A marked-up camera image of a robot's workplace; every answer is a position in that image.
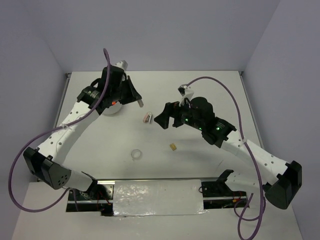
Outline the clear tape roll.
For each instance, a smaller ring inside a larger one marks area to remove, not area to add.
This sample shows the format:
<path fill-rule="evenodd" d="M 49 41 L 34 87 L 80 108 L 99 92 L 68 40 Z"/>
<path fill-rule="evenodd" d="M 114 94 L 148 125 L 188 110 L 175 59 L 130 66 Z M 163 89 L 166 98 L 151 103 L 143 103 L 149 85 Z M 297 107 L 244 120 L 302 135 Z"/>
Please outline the clear tape roll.
<path fill-rule="evenodd" d="M 138 161 L 138 160 L 140 160 L 141 159 L 141 157 L 143 156 L 143 153 L 142 153 L 142 151 L 141 150 L 139 150 L 139 149 L 133 149 L 132 151 L 131 151 L 131 158 L 132 158 L 132 160 L 133 161 Z"/>

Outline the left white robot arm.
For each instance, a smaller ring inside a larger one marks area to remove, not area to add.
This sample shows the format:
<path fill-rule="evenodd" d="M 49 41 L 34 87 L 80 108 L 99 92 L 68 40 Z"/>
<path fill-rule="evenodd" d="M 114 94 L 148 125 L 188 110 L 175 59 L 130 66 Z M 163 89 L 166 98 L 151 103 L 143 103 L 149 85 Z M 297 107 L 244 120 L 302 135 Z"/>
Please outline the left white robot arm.
<path fill-rule="evenodd" d="M 100 115 L 114 115 L 123 105 L 133 102 L 143 104 L 142 96 L 126 74 L 127 67 L 124 60 L 105 67 L 101 77 L 78 95 L 60 129 L 38 147 L 25 149 L 23 157 L 33 175 L 54 190 L 63 187 L 75 189 L 88 200 L 105 192 L 94 177 L 66 168 L 63 163 L 78 138 Z"/>

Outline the grey eraser piece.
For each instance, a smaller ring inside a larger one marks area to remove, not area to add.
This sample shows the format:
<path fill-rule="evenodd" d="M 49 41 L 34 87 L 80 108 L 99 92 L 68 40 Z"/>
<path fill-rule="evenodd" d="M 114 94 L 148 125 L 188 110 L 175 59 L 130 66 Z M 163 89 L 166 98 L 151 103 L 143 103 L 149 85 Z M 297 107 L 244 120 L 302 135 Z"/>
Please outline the grey eraser piece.
<path fill-rule="evenodd" d="M 144 103 L 143 103 L 143 101 L 141 99 L 138 100 L 137 102 L 138 102 L 138 105 L 139 105 L 140 108 L 144 107 Z"/>

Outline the pink mini stapler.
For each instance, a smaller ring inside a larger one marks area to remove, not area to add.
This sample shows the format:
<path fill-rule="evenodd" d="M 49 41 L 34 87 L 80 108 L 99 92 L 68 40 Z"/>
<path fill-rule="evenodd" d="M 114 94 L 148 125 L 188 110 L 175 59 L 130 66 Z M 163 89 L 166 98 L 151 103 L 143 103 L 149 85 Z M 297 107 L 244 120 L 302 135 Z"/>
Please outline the pink mini stapler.
<path fill-rule="evenodd" d="M 153 113 L 151 111 L 148 111 L 143 117 L 142 122 L 146 124 L 151 124 L 152 120 L 153 120 Z"/>

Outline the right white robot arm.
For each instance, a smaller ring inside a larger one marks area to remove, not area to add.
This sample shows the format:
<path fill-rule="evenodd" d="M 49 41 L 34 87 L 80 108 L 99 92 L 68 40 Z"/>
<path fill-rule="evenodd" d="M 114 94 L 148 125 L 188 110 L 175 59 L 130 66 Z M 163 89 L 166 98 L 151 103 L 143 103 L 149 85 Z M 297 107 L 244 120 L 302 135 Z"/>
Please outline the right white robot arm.
<path fill-rule="evenodd" d="M 187 125 L 195 128 L 210 145 L 215 145 L 246 163 L 256 163 L 265 198 L 279 209 L 289 207 L 302 186 L 303 171 L 300 163 L 277 158 L 252 141 L 242 139 L 235 126 L 215 115 L 213 105 L 204 97 L 192 100 L 186 98 L 183 104 L 178 101 L 167 102 L 154 121 L 167 129 L 170 118 L 173 118 L 173 127 Z"/>

